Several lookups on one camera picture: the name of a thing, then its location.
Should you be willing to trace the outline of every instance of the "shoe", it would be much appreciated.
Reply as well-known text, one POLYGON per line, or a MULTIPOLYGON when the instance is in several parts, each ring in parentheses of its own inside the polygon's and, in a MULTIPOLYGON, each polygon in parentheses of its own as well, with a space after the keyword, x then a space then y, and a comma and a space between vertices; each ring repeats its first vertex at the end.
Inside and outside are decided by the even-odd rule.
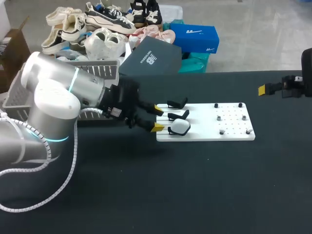
POLYGON ((54 12, 47 15, 45 18, 48 25, 55 26, 62 24, 64 19, 67 18, 70 14, 81 14, 80 9, 73 9, 71 7, 58 7, 54 12))
POLYGON ((111 36, 111 33, 112 32, 107 28, 99 28, 86 39, 84 46, 90 59, 97 59, 95 58, 94 53, 97 53, 103 47, 103 44, 99 43, 99 41, 107 41, 111 36))
POLYGON ((67 41, 74 41, 79 38, 82 33, 87 32, 85 14, 71 14, 63 22, 62 38, 67 41))
POLYGON ((115 6, 115 5, 108 6, 108 2, 106 0, 104 0, 104 3, 105 4, 103 4, 102 0, 100 0, 100 5, 101 5, 102 8, 108 8, 110 10, 116 10, 115 14, 117 16, 124 16, 129 21, 133 22, 134 17, 133 17, 133 15, 131 13, 123 12, 121 7, 119 7, 119 6, 115 6))
POLYGON ((157 25, 162 31, 162 17, 156 0, 149 0, 147 2, 146 11, 148 13, 148 16, 146 17, 147 25, 157 25))
POLYGON ((116 10, 103 8, 101 12, 88 2, 86 4, 86 14, 88 15, 86 23, 94 27, 104 27, 122 34, 132 34, 136 28, 135 25, 123 16, 117 16, 116 10))
POLYGON ((125 52, 126 42, 128 42, 128 38, 125 35, 100 28, 88 37, 85 48, 90 60, 114 59, 125 52))
POLYGON ((64 41, 61 35, 62 35, 61 29, 52 28, 49 37, 41 44, 42 52, 46 55, 52 55, 64 49, 65 47, 68 47, 69 42, 64 41))
POLYGON ((152 37, 152 38, 156 38, 158 40, 162 40, 162 41, 165 41, 167 43, 170 43, 170 44, 173 44, 175 39, 176 39, 176 34, 174 31, 172 30, 166 30, 164 32, 151 32, 149 35, 149 37, 152 37))
POLYGON ((94 36, 101 39, 102 41, 107 41, 108 38, 110 38, 111 34, 112 32, 110 30, 108 30, 107 28, 102 28, 98 30, 98 32, 95 32, 94 36))
POLYGON ((140 43, 152 32, 158 32, 159 29, 156 25, 150 25, 147 27, 139 28, 129 36, 130 45, 133 48, 133 42, 135 43, 134 47, 138 47, 140 43))
POLYGON ((145 26, 145 18, 146 18, 146 3, 143 0, 135 0, 130 4, 132 9, 132 15, 134 17, 133 23, 136 28, 141 28, 145 26))
POLYGON ((128 38, 123 34, 112 33, 106 40, 105 45, 107 47, 106 54, 109 58, 118 58, 126 52, 126 43, 128 38))
POLYGON ((69 43, 69 48, 71 50, 81 53, 82 55, 85 55, 86 47, 84 46, 84 43, 86 42, 87 38, 88 34, 82 34, 77 40, 71 41, 69 43))

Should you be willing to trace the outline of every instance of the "black table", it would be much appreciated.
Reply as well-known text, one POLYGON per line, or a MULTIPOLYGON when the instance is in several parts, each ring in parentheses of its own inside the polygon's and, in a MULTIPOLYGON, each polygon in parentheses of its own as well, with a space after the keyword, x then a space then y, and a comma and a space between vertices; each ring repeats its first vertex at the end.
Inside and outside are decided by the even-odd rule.
MULTIPOLYGON (((0 212, 0 232, 88 234, 301 234, 312 231, 312 99, 258 97, 299 71, 138 78, 155 103, 244 102, 255 141, 157 142, 127 127, 80 128, 78 167, 51 203, 0 212)), ((72 143, 35 174, 0 178, 0 201, 23 207, 66 178, 72 143)))

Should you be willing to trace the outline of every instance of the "cable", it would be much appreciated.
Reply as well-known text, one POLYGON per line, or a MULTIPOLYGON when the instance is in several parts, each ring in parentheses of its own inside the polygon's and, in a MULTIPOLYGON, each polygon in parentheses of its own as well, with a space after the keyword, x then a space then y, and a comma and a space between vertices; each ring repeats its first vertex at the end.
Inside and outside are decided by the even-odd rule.
MULTIPOLYGON (((85 112, 95 112, 95 113, 98 113, 100 115, 103 113, 103 111, 100 110, 100 109, 86 108, 86 109, 81 110, 80 114, 85 113, 85 112)), ((9 117, 7 116, 6 113, 4 114, 2 112, 1 113, 1 117, 2 118, 0 118, 0 121, 8 121, 9 117)), ((0 176, 2 176, 4 174, 7 174, 7 173, 38 172, 38 171, 44 169, 45 167, 47 167, 49 162, 51 161, 51 150, 50 150, 49 143, 46 141, 44 136, 38 130, 36 130, 35 128, 31 127, 27 123, 21 122, 21 121, 16 120, 16 119, 11 119, 11 120, 15 124, 17 124, 19 126, 26 127, 27 129, 29 129, 30 131, 32 131, 33 133, 35 133, 39 137, 40 141, 44 144, 45 149, 47 151, 47 159, 39 167, 32 168, 32 169, 17 169, 17 168, 16 169, 7 169, 7 170, 4 170, 4 171, 0 172, 0 176)), ((44 201, 42 201, 42 202, 40 202, 40 203, 38 203, 36 205, 30 206, 30 207, 27 207, 27 208, 23 208, 23 209, 11 209, 11 208, 7 208, 7 207, 5 207, 5 206, 0 204, 0 209, 3 210, 3 211, 6 211, 6 212, 10 212, 10 213, 22 213, 22 212, 27 212, 27 211, 34 210, 34 209, 36 209, 36 208, 38 208, 40 206, 45 205, 49 201, 53 200, 57 195, 59 195, 60 192, 63 191, 63 189, 66 187, 66 185, 68 184, 68 182, 70 181, 70 179, 71 179, 71 177, 72 177, 72 175, 74 173, 74 169, 75 169, 75 166, 76 166, 76 159, 77 159, 77 148, 78 148, 78 130, 77 130, 77 120, 76 120, 76 122, 74 124, 74 155, 73 155, 73 162, 72 162, 72 166, 71 166, 70 172, 69 172, 66 180, 62 184, 62 186, 55 193, 53 193, 50 197, 48 197, 47 199, 45 199, 44 201)))

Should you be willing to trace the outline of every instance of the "pink shoe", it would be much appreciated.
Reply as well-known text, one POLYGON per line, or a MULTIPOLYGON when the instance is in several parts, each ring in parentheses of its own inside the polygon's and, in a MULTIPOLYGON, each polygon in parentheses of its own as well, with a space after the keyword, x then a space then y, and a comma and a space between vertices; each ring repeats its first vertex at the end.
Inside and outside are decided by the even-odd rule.
POLYGON ((174 43, 175 39, 176 39, 176 34, 174 31, 172 30, 166 30, 164 32, 151 32, 149 35, 149 37, 152 37, 152 38, 156 38, 158 40, 162 40, 162 41, 165 41, 165 42, 168 42, 170 44, 174 43))
POLYGON ((139 28, 129 36, 129 41, 134 41, 137 47, 143 39, 152 32, 157 32, 158 27, 156 25, 149 25, 147 27, 139 28))

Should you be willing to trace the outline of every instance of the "concrete floor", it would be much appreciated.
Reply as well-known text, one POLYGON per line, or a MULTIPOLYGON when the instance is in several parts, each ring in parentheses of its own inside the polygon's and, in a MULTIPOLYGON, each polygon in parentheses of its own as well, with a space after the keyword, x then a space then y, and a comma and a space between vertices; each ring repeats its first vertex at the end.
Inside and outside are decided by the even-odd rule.
MULTIPOLYGON (((133 0, 113 0, 128 9, 133 0)), ((187 24, 214 25, 220 37, 208 72, 301 70, 301 53, 312 47, 312 4, 298 0, 158 0, 183 7, 187 24)), ((45 16, 58 6, 84 9, 85 0, 7 0, 12 27, 29 15, 24 35, 40 50, 51 28, 45 16)))

